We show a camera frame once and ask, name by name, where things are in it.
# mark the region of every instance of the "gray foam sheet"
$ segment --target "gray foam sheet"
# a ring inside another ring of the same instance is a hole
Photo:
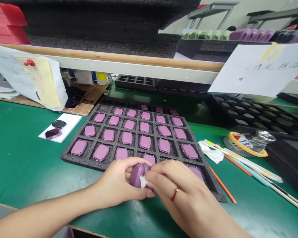
[[[149,121],[141,119],[141,114],[142,112],[144,112],[143,110],[140,110],[141,104],[148,106],[149,110],[146,112],[150,113]],[[156,113],[155,108],[157,106],[158,105],[148,105],[146,103],[140,103],[140,102],[132,102],[132,101],[127,102],[127,101],[123,101],[115,98],[108,98],[108,97],[102,98],[101,102],[98,103],[95,106],[95,108],[91,111],[90,115],[88,116],[84,124],[80,127],[80,129],[75,134],[71,142],[68,144],[68,146],[62,153],[61,158],[66,162],[88,167],[95,170],[100,170],[100,171],[105,171],[107,167],[110,165],[110,163],[113,160],[115,160],[115,154],[116,154],[117,148],[127,148],[129,156],[143,157],[144,153],[154,155],[157,163],[162,162],[166,159],[180,160],[181,162],[187,165],[196,166],[201,171],[204,181],[206,182],[206,185],[211,190],[211,192],[216,197],[216,199],[220,202],[227,202],[220,184],[218,183],[214,174],[210,170],[209,164],[206,158],[204,157],[196,141],[196,138],[189,127],[188,122],[182,116],[181,112],[177,110],[180,116],[173,116],[169,114],[169,110],[172,108],[166,108],[161,106],[164,109],[164,113]],[[115,108],[123,109],[123,114],[121,116],[114,115]],[[134,109],[137,111],[137,114],[134,118],[128,117],[126,115],[130,109]],[[98,113],[103,113],[106,115],[102,123],[97,123],[94,121],[94,118]],[[166,123],[163,124],[163,123],[156,122],[155,121],[156,115],[163,116],[166,119]],[[118,116],[120,118],[117,126],[111,126],[108,124],[108,121],[111,116]],[[171,122],[172,117],[180,118],[183,122],[183,127],[173,125]],[[124,124],[126,120],[135,121],[135,126],[133,130],[128,130],[124,128]],[[141,132],[139,130],[139,126],[141,122],[149,123],[150,125],[149,133]],[[96,135],[94,137],[86,137],[84,135],[84,129],[86,126],[89,126],[89,125],[94,125],[96,127]],[[158,126],[163,126],[163,125],[168,127],[168,129],[170,130],[172,134],[170,137],[164,137],[160,135],[158,131]],[[176,139],[174,134],[174,128],[183,129],[187,136],[187,140]],[[113,142],[106,142],[103,140],[103,133],[104,133],[104,130],[106,129],[114,130],[115,139]],[[132,133],[133,135],[132,145],[124,145],[122,143],[121,139],[122,139],[122,133],[124,131]],[[142,149],[139,146],[139,140],[142,135],[150,137],[151,139],[151,147],[149,150]],[[159,151],[158,140],[160,138],[166,139],[170,142],[171,151],[169,154]],[[75,142],[79,139],[87,141],[87,148],[83,153],[83,155],[81,156],[71,155],[71,149],[75,144]],[[97,147],[102,143],[110,147],[110,152],[103,162],[99,162],[93,159],[93,153],[97,149]],[[199,159],[198,160],[187,159],[183,155],[180,148],[182,143],[192,145],[196,150],[196,152],[198,153]]]

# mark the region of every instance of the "right hand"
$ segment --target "right hand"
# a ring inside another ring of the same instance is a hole
[[[225,212],[204,182],[180,161],[166,160],[153,165],[146,180],[188,236],[250,237]],[[180,189],[171,201],[176,184]]]

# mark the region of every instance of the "paper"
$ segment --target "paper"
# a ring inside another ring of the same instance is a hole
[[[274,97],[298,75],[298,43],[238,45],[208,92]]]

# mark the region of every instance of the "purple device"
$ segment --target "purple device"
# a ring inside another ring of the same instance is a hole
[[[127,159],[127,158],[128,158],[128,150],[126,148],[117,148],[115,160]]]
[[[197,176],[199,177],[203,182],[204,182],[204,179],[203,179],[203,176],[201,174],[201,171],[195,167],[195,166],[189,166],[187,165],[187,167]]]
[[[139,140],[140,148],[149,150],[151,147],[151,138],[147,136],[141,136]]]
[[[115,138],[114,130],[105,130],[103,139],[104,141],[113,142]]]
[[[174,116],[179,116],[179,113],[177,110],[170,110],[169,113]]]
[[[146,159],[146,160],[148,160],[152,165],[154,165],[156,163],[156,159],[155,159],[155,157],[153,155],[150,155],[150,154],[145,153],[143,155],[143,158]]]
[[[140,105],[140,109],[144,111],[148,111],[147,105]]]
[[[190,144],[181,144],[181,150],[188,159],[199,159],[198,154]]]
[[[139,130],[141,132],[149,133],[149,123],[140,122]]]
[[[128,130],[133,130],[135,126],[135,122],[134,121],[131,121],[131,120],[127,120],[125,125],[124,125],[124,128],[125,129],[128,129]]]
[[[98,113],[94,119],[95,122],[99,122],[99,123],[102,123],[103,120],[105,119],[105,115],[104,114],[101,114],[101,113]]]
[[[186,134],[184,132],[184,130],[180,129],[180,128],[174,128],[173,129],[175,137],[177,139],[185,139],[186,140]]]
[[[106,156],[109,153],[109,146],[105,146],[104,144],[100,144],[98,148],[95,150],[93,158],[102,162],[105,160]]]
[[[172,121],[172,124],[174,124],[175,126],[183,126],[183,122],[178,117],[171,118],[171,121]]]
[[[118,122],[119,122],[119,117],[116,117],[116,116],[112,116],[109,120],[109,124],[111,126],[117,126]]]
[[[145,176],[150,170],[147,164],[136,164],[131,171],[130,184],[134,187],[141,188],[140,176]]]
[[[85,140],[76,141],[71,150],[71,155],[81,156],[82,154],[84,154],[86,147],[87,147],[87,141]]]
[[[143,119],[143,120],[150,120],[150,113],[149,112],[143,112],[141,114],[141,119]]]
[[[122,143],[123,144],[132,144],[132,133],[131,132],[123,132]]]
[[[170,142],[164,139],[159,139],[158,148],[160,152],[170,154]]]
[[[122,115],[123,114],[123,110],[121,108],[116,108],[114,111],[114,114],[116,115]]]
[[[159,116],[159,115],[156,116],[156,121],[160,122],[160,123],[166,123],[165,118],[163,116]]]
[[[135,110],[132,110],[130,109],[128,112],[127,112],[127,116],[128,117],[135,117],[136,116],[136,111]]]
[[[159,126],[158,131],[162,136],[165,136],[165,137],[171,136],[171,132],[166,126]]]
[[[85,133],[86,137],[92,137],[92,136],[96,135],[95,126],[90,125],[90,126],[85,127],[84,133]]]
[[[158,113],[163,113],[163,109],[162,109],[162,107],[156,107],[156,112],[158,112]]]

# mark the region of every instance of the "green workbench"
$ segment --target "green workbench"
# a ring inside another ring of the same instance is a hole
[[[208,139],[222,144],[229,132],[216,127],[199,99],[118,89],[112,85],[109,96],[180,108],[198,141]],[[20,209],[86,187],[102,175],[59,158],[86,117],[62,144],[38,137],[58,117],[59,114],[47,109],[0,101],[0,204]],[[274,172],[264,159],[252,161]],[[210,160],[209,163],[237,201],[233,204],[226,196],[228,203],[221,205],[250,235],[298,238],[296,207],[226,159],[218,165]],[[288,183],[280,187],[298,199]],[[109,237],[185,236],[158,197],[95,211],[75,219],[71,225]]]

